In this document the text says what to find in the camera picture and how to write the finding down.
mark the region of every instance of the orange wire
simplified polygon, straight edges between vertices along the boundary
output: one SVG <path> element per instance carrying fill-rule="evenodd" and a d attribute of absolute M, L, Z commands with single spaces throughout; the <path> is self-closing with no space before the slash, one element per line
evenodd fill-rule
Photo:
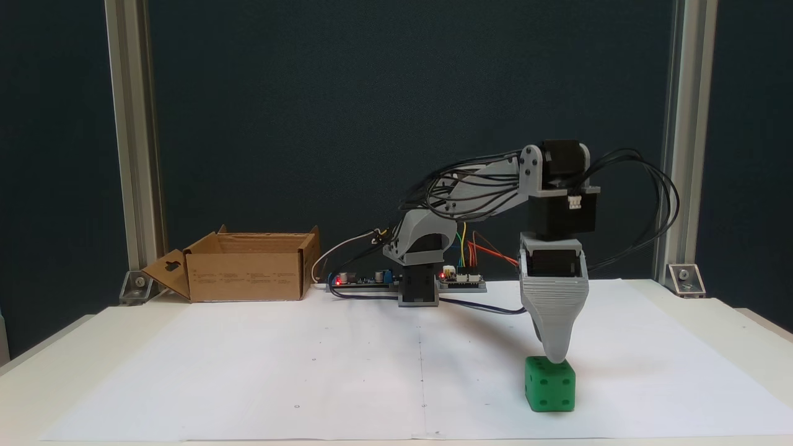
<path fill-rule="evenodd" d="M 515 265 L 515 266 L 518 266 L 518 261 L 517 261 L 517 260 L 515 260 L 515 259 L 512 259 L 511 257 L 507 257 L 507 256 L 505 256 L 504 254 L 499 254 L 498 252 L 491 251 L 491 250 L 489 250 L 489 249 L 485 248 L 484 246 L 480 246 L 480 245 L 478 245 L 478 244 L 474 244 L 473 242 L 469 241 L 469 242 L 468 242 L 468 248 L 471 248 L 472 246 L 473 246 L 473 247 L 474 247 L 476 250 L 483 251 L 483 252 L 485 252 L 486 254 L 489 254 L 489 255 L 491 255 L 491 256 L 500 257 L 500 258 L 502 258 L 502 259 L 504 259 L 504 260 L 507 260 L 509 263 L 512 263 L 513 265 Z"/>

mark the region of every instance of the white cable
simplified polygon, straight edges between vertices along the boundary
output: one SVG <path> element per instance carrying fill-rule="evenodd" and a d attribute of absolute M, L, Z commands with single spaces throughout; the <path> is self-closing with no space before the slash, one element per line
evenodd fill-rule
<path fill-rule="evenodd" d="M 363 237 L 370 236 L 370 235 L 372 235 L 373 233 L 377 233 L 377 234 L 380 234 L 380 235 L 382 235 L 382 233 L 380 232 L 380 229 L 372 229 L 371 231 L 369 231 L 369 232 L 367 232 L 367 233 L 365 233 L 365 234 L 361 234 L 360 236 L 357 236 L 357 237 L 352 237 L 352 238 L 351 238 L 351 239 L 349 239 L 349 240 L 345 240 L 345 241 L 343 241 L 343 242 L 341 242 L 341 243 L 337 244 L 337 245 L 336 245 L 336 246 L 334 246 L 333 248 L 331 248 L 331 249 L 330 249 L 328 252 L 325 252 L 325 253 L 324 253 L 324 254 L 323 254 L 323 255 L 322 255 L 322 256 L 321 256 L 319 259 L 317 259 L 317 260 L 316 260 L 316 262 L 314 262 L 314 266 L 312 266 L 312 267 L 311 267 L 311 280 L 313 280 L 313 281 L 314 281 L 314 283 L 319 283 L 319 281 L 317 281 L 317 280 L 316 280 L 316 274 L 314 274 L 314 270 L 316 270 L 316 265 L 317 265 L 317 264 L 320 262 L 320 260 L 324 259 L 324 258 L 325 258 L 325 256 L 327 256 L 327 255 L 328 255 L 328 254 L 330 254 L 331 252 L 334 252 L 334 251 L 335 251 L 335 250 L 336 250 L 336 249 L 337 249 L 339 246 L 341 246 L 341 245 L 343 245 L 343 244 L 350 243 L 350 242 L 351 242 L 351 241 L 353 241 L 353 240 L 362 239 Z"/>

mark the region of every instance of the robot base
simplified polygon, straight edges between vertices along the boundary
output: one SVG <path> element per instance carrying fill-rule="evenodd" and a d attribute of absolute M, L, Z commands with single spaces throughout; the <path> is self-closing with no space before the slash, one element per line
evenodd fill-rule
<path fill-rule="evenodd" d="M 439 302 L 433 263 L 403 267 L 397 298 L 399 306 L 438 306 Z"/>

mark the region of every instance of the metal bracket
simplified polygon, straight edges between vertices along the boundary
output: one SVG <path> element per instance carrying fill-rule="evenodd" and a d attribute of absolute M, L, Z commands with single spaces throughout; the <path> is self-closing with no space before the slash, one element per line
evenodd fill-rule
<path fill-rule="evenodd" d="M 705 285 L 696 263 L 667 265 L 669 276 L 665 286 L 681 298 L 705 298 Z"/>
<path fill-rule="evenodd" d="M 142 305 L 154 297 L 151 293 L 153 286 L 154 280 L 142 271 L 128 271 L 124 276 L 118 303 L 123 306 Z"/>

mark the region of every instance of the yellow wire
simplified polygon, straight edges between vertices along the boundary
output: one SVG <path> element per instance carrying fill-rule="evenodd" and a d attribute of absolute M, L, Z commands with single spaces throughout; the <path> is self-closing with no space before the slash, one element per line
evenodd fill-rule
<path fill-rule="evenodd" d="M 462 237 L 460 237 L 460 258 L 462 259 L 462 266 L 465 266 L 465 251 L 462 249 L 465 246 L 465 230 L 468 229 L 468 223 L 462 222 Z"/>

